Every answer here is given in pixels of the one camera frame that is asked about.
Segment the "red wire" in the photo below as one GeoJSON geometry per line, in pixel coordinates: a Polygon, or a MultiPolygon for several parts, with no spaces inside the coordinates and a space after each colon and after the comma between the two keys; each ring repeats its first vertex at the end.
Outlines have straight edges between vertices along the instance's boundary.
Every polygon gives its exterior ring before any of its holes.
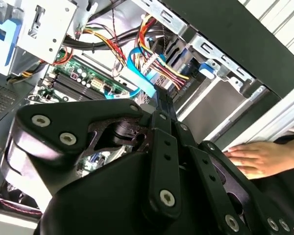
{"type": "Polygon", "coordinates": [[[68,48],[65,47],[64,50],[65,50],[65,55],[63,56],[63,58],[61,58],[61,60],[59,60],[59,61],[54,62],[54,64],[57,65],[58,63],[61,63],[61,62],[65,61],[67,59],[67,57],[68,57],[68,48]]]}
{"type": "Polygon", "coordinates": [[[53,64],[54,64],[54,65],[62,65],[62,64],[65,64],[65,63],[67,63],[69,60],[71,60],[72,57],[73,57],[73,49],[72,49],[72,51],[71,51],[71,53],[70,53],[70,56],[69,56],[66,60],[64,60],[64,61],[59,61],[59,62],[55,62],[55,63],[53,63],[53,64]]]}
{"type": "Polygon", "coordinates": [[[124,60],[126,60],[124,53],[121,51],[121,49],[117,45],[115,45],[110,39],[107,39],[107,42],[110,44],[111,47],[113,47],[114,50],[116,50],[121,55],[121,57],[124,60]]]}
{"type": "Polygon", "coordinates": [[[11,209],[14,209],[14,210],[16,210],[16,211],[18,211],[18,212],[23,212],[23,213],[26,213],[26,214],[36,214],[36,215],[42,215],[42,213],[41,213],[41,212],[31,212],[31,211],[25,211],[25,210],[21,210],[21,209],[19,209],[19,208],[15,207],[15,206],[12,206],[12,205],[10,205],[9,203],[7,203],[7,202],[4,202],[4,201],[2,201],[2,200],[0,200],[0,202],[1,202],[3,205],[5,205],[6,207],[9,207],[9,208],[11,208],[11,209]]]}

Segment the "screw hole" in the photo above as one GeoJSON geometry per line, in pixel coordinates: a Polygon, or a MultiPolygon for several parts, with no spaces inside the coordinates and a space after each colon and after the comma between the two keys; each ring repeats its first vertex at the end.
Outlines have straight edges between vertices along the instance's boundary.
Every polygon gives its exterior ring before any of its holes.
{"type": "Polygon", "coordinates": [[[37,119],[37,122],[39,122],[39,123],[41,123],[41,124],[44,124],[44,123],[46,123],[46,121],[45,121],[45,120],[43,120],[42,118],[38,118],[38,119],[37,119]]]}
{"type": "Polygon", "coordinates": [[[137,141],[137,142],[143,142],[144,139],[146,139],[146,135],[145,135],[145,134],[139,134],[139,135],[136,137],[136,141],[137,141]]]}
{"type": "Polygon", "coordinates": [[[169,155],[165,154],[165,159],[168,160],[168,161],[170,161],[171,160],[171,157],[169,155]]]}
{"type": "Polygon", "coordinates": [[[216,181],[216,178],[213,175],[209,175],[209,177],[212,181],[216,181]]]}

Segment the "black wire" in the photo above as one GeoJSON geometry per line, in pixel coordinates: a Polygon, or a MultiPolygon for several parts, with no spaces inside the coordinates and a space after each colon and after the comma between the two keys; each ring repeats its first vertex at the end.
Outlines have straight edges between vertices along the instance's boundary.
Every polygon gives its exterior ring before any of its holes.
{"type": "MultiPolygon", "coordinates": [[[[137,32],[132,32],[131,34],[126,34],[125,36],[122,36],[122,37],[118,36],[118,42],[119,42],[118,46],[122,47],[128,42],[134,40],[136,38],[136,33],[137,32]]],[[[145,34],[145,36],[149,36],[149,37],[159,36],[159,35],[163,35],[163,31],[156,30],[156,31],[147,32],[145,34]]],[[[167,31],[165,36],[170,37],[171,35],[173,35],[173,33],[167,31]]],[[[66,47],[71,47],[78,50],[109,50],[110,49],[104,42],[86,43],[86,42],[77,41],[68,36],[65,38],[63,45],[66,47]]]]}
{"type": "Polygon", "coordinates": [[[47,62],[41,62],[34,70],[28,70],[26,72],[30,72],[32,74],[38,73],[41,70],[43,70],[45,65],[47,65],[47,64],[48,64],[47,62]]]}
{"type": "Polygon", "coordinates": [[[125,2],[126,0],[116,0],[114,3],[112,3],[111,5],[107,6],[106,8],[102,9],[101,11],[93,14],[88,22],[93,21],[94,19],[106,14],[107,12],[111,11],[112,9],[116,8],[117,6],[119,6],[121,3],[125,2]]]}

